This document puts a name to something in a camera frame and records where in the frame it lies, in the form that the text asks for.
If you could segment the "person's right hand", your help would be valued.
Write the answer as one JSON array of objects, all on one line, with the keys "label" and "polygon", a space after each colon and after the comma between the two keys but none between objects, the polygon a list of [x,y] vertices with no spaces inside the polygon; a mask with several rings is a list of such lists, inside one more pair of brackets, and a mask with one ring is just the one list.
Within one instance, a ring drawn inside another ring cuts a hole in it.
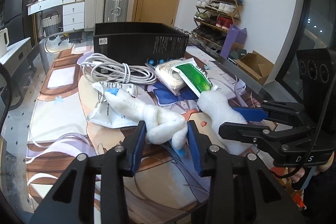
[{"label": "person's right hand", "polygon": [[[324,165],[320,165],[316,168],[314,172],[314,176],[318,175],[321,172],[326,172],[332,165],[334,161],[334,154],[330,157],[328,162]],[[293,176],[290,177],[292,182],[298,182],[303,176],[305,175],[305,170],[301,168],[297,173],[295,173]]]}]

